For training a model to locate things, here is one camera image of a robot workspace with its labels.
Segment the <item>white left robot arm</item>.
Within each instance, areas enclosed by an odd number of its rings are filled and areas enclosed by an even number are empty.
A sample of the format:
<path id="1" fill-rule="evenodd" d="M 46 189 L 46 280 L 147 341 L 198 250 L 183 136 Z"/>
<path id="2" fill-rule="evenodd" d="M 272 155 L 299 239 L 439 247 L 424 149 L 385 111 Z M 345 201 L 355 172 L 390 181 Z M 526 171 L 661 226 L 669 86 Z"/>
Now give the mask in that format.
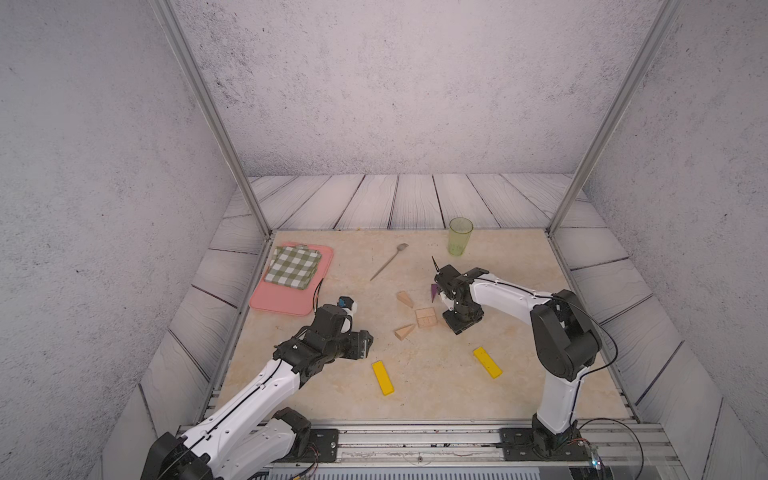
<path id="1" fill-rule="evenodd" d="M 160 436 L 148 451 L 142 478 L 249 479 L 284 458 L 316 461 L 311 421 L 281 404 L 335 360 L 367 357 L 373 337 L 354 330 L 356 309 L 348 296 L 318 307 L 312 323 L 280 343 L 223 407 L 180 436 Z"/>

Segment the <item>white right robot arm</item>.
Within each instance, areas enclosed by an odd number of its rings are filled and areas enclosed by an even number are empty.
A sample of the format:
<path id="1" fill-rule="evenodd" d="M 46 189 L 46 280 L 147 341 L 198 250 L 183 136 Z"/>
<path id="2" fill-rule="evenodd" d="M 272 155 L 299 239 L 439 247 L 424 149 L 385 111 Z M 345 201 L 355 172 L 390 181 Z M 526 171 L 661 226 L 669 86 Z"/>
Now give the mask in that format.
<path id="1" fill-rule="evenodd" d="M 501 434 L 507 461 L 586 460 L 590 457 L 575 418 L 583 378 L 602 349 L 597 328 L 575 293 L 545 293 L 504 281 L 482 268 L 436 268 L 436 293 L 447 326 L 459 335 L 478 324 L 486 307 L 532 329 L 537 358 L 546 370 L 543 398 L 529 428 Z"/>

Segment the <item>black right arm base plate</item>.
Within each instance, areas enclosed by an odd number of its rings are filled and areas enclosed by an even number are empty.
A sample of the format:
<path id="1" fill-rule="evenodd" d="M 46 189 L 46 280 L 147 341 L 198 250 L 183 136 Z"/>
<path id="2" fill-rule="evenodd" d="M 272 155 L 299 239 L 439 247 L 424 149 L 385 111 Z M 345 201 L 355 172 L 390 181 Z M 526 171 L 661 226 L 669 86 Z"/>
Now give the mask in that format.
<path id="1" fill-rule="evenodd" d="M 549 448 L 539 447 L 531 428 L 502 428 L 496 444 L 507 462 L 590 462 L 592 455 L 584 441 L 565 439 Z"/>

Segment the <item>wooden square block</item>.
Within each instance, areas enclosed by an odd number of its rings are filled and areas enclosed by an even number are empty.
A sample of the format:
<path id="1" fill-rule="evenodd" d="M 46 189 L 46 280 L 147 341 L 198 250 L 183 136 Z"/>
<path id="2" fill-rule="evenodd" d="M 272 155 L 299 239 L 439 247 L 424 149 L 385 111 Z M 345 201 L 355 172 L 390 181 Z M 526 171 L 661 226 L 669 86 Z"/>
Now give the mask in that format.
<path id="1" fill-rule="evenodd" d="M 438 323 L 437 314 L 433 308 L 416 309 L 415 316 L 419 328 L 429 328 Z"/>

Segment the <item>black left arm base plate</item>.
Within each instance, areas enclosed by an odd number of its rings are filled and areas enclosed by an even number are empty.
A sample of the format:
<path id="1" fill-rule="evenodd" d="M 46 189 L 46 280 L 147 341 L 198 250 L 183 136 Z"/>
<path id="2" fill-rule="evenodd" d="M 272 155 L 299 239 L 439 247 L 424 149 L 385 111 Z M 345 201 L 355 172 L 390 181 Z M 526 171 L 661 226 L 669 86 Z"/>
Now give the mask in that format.
<path id="1" fill-rule="evenodd" d="M 337 460 L 338 429 L 311 429 L 299 433 L 289 453 L 276 463 L 334 463 Z"/>

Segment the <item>wooden triangle block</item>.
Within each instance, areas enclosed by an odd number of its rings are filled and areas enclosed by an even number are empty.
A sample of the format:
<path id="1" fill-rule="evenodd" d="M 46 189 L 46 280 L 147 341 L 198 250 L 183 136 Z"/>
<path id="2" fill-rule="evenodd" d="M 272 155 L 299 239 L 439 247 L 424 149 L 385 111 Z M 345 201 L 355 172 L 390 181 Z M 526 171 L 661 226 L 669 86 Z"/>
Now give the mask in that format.
<path id="1" fill-rule="evenodd" d="M 396 298 L 407 307 L 413 309 L 414 308 L 414 302 L 411 299 L 410 295 L 406 291 L 399 291 L 396 294 Z"/>
<path id="2" fill-rule="evenodd" d="M 406 325 L 404 327 L 398 328 L 394 331 L 395 337 L 403 341 L 405 340 L 416 328 L 415 324 Z"/>

